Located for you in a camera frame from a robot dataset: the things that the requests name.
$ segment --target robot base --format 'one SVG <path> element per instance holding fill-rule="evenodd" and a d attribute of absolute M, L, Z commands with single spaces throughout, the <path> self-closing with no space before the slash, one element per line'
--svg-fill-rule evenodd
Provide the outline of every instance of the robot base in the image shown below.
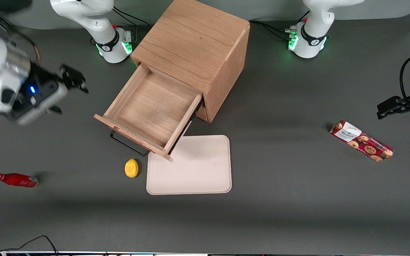
<path fill-rule="evenodd" d="M 131 31 L 126 31 L 122 28 L 116 28 L 115 30 L 119 34 L 119 41 L 111 52 L 105 52 L 96 45 L 99 54 L 104 57 L 108 63 L 120 63 L 132 53 Z"/>
<path fill-rule="evenodd" d="M 305 23 L 300 22 L 294 26 L 291 26 L 290 29 L 292 31 L 300 31 L 303 24 Z M 308 41 L 306 41 L 306 39 L 301 36 L 301 34 L 298 34 L 298 32 L 296 32 L 289 41 L 288 50 L 291 50 L 301 58 L 310 59 L 315 57 L 320 52 L 320 50 L 324 48 L 326 39 L 327 38 L 325 37 L 322 42 L 318 42 L 317 45 L 311 46 L 309 45 Z"/>

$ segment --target red cookie box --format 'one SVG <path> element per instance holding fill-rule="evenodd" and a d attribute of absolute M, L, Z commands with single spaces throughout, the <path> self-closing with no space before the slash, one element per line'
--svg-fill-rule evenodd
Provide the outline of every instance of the red cookie box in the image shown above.
<path fill-rule="evenodd" d="M 393 148 L 368 136 L 366 133 L 344 120 L 341 120 L 333 126 L 330 133 L 354 149 L 371 157 L 371 159 L 376 162 L 381 162 L 393 155 Z"/>

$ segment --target gray tabletop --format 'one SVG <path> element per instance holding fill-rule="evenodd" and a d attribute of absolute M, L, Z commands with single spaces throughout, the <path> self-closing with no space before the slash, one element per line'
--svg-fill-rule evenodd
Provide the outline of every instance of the gray tabletop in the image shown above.
<path fill-rule="evenodd" d="M 0 116 L 0 172 L 41 179 L 33 189 L 0 182 L 0 249 L 48 235 L 61 251 L 410 255 L 410 114 L 376 116 L 378 103 L 400 94 L 410 16 L 337 21 L 330 34 L 304 60 L 252 25 L 245 68 L 216 119 L 195 120 L 186 133 L 229 137 L 232 190 L 150 196 L 147 159 L 93 118 L 134 64 L 104 62 L 83 29 L 29 31 L 42 65 L 78 68 L 90 94 L 71 92 L 62 116 L 27 127 Z M 410 94 L 410 64 L 405 84 Z M 394 156 L 375 162 L 328 134 L 342 119 Z M 123 171 L 130 158 L 141 168 L 135 179 Z"/>

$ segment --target lemon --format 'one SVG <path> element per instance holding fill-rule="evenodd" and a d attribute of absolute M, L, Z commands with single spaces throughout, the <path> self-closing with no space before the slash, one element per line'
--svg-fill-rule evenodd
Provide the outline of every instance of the lemon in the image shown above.
<path fill-rule="evenodd" d="M 138 164 L 135 159 L 130 159 L 125 165 L 124 165 L 124 173 L 126 173 L 127 177 L 130 178 L 135 178 L 138 174 Z"/>

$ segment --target open drawer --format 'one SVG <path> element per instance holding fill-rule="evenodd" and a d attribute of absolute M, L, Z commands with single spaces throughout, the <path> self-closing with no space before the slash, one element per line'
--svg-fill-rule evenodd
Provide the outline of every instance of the open drawer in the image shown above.
<path fill-rule="evenodd" d="M 202 93 L 141 63 L 114 102 L 94 118 L 169 161 Z"/>

